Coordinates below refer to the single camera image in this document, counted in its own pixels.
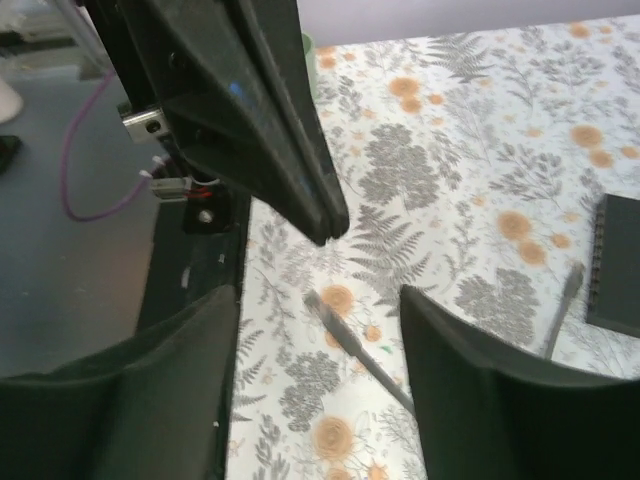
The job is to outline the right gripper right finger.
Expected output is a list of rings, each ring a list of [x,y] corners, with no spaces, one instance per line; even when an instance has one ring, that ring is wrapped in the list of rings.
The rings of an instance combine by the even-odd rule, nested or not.
[[[400,325],[428,478],[638,478],[638,381],[535,356],[408,285]]]

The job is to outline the black network switch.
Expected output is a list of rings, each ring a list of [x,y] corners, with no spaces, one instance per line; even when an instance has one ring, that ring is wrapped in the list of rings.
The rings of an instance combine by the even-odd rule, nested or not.
[[[639,201],[606,194],[595,211],[586,321],[639,336]]]

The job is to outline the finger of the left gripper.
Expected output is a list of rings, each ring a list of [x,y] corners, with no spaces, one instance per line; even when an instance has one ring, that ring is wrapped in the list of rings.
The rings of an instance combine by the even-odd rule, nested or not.
[[[266,71],[266,80],[297,158],[310,176],[328,234],[349,229],[349,210],[313,102],[303,35],[294,1],[239,1],[252,46]]]
[[[269,204],[312,242],[332,236],[279,113],[239,1],[89,1],[134,114],[198,172]]]

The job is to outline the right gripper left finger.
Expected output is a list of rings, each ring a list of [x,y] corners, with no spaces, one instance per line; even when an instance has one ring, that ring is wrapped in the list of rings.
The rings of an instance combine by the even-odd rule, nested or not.
[[[208,479],[236,292],[47,374],[1,382],[4,479]]]

